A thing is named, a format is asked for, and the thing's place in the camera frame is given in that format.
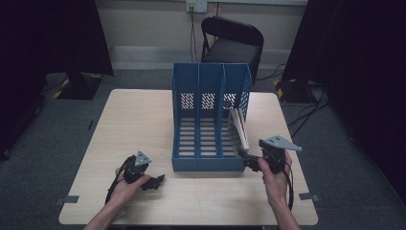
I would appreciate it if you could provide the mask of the black stand base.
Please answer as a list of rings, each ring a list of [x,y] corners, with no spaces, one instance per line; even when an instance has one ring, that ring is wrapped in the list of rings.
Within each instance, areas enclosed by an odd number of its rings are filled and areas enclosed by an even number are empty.
[[[316,99],[307,84],[297,80],[274,80],[278,98],[289,104],[314,104]]]
[[[61,100],[92,100],[102,80],[100,75],[87,73],[69,76],[54,97]]]

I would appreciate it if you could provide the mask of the white wall outlet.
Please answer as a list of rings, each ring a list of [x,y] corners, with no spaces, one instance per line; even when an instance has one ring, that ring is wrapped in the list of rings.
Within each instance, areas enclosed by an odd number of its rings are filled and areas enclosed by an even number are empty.
[[[187,0],[186,1],[187,12],[206,13],[208,11],[207,1]]]

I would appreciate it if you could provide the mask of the white papers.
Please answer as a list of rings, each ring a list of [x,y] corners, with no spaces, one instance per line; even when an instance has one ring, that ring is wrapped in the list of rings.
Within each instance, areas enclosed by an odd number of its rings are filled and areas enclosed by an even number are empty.
[[[242,110],[232,108],[229,112],[229,130],[236,150],[249,150],[249,142],[246,127],[242,116]]]

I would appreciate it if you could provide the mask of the person's right hand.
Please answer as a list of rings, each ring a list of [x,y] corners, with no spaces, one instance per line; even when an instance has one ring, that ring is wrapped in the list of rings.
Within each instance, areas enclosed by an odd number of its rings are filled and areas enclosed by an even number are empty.
[[[280,209],[289,210],[286,195],[292,160],[287,151],[284,154],[286,158],[284,170],[277,174],[271,172],[268,163],[263,158],[258,160],[259,167],[262,171],[262,180],[265,186],[267,201],[274,211]]]

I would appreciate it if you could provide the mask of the person's left hand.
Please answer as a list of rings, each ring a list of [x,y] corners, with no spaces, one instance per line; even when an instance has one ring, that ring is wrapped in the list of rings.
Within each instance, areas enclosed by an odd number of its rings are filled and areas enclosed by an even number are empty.
[[[133,183],[127,183],[122,173],[119,174],[117,185],[107,202],[107,206],[115,210],[121,210],[126,203],[135,195],[136,191],[150,179],[148,174],[141,176]]]

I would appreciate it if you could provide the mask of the blue file rack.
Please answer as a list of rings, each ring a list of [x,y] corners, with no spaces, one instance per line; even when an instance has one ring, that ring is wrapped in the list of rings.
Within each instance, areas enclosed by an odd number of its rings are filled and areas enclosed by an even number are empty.
[[[176,63],[172,70],[176,172],[242,172],[233,115],[244,121],[252,87],[242,63]]]

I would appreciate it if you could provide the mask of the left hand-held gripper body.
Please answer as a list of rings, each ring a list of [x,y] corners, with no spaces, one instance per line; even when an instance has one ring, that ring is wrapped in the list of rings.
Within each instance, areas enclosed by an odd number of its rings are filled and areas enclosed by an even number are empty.
[[[124,180],[131,184],[145,174],[145,171],[152,160],[142,151],[129,156],[124,163]]]

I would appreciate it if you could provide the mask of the black folding chair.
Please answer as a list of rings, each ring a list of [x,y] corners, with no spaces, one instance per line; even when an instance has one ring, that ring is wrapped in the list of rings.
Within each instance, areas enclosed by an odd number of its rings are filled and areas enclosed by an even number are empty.
[[[246,63],[252,82],[256,81],[264,38],[253,25],[220,16],[201,22],[204,41],[201,61],[215,63]]]

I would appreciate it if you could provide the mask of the dark curtain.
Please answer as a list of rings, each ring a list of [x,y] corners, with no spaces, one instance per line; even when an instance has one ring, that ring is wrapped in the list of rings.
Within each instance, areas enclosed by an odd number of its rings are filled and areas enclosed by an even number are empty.
[[[327,87],[406,204],[406,0],[307,0],[282,78]]]

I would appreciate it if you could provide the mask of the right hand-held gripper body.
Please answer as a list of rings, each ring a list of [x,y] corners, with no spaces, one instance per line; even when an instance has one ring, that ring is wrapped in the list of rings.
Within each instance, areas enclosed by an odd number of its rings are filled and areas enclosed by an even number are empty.
[[[280,135],[260,139],[259,146],[262,150],[262,158],[268,162],[270,171],[273,174],[278,174],[284,170],[286,163],[286,150],[303,150],[300,146],[295,145]]]

